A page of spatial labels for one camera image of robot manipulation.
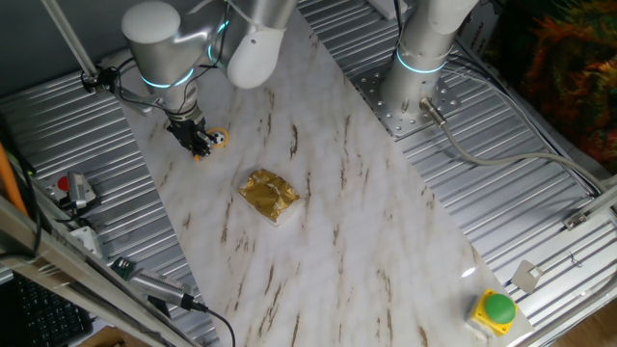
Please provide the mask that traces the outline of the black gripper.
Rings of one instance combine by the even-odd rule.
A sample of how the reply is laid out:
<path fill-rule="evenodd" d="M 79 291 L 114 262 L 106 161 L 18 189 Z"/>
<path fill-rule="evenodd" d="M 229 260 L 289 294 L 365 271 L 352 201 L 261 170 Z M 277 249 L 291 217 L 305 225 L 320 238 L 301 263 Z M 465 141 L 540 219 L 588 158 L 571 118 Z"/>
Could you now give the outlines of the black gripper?
<path fill-rule="evenodd" d="M 215 142 L 206 134 L 205 119 L 198 120 L 171 120 L 167 127 L 176 139 L 185 147 L 189 147 L 192 154 L 204 157 L 210 154 Z"/>

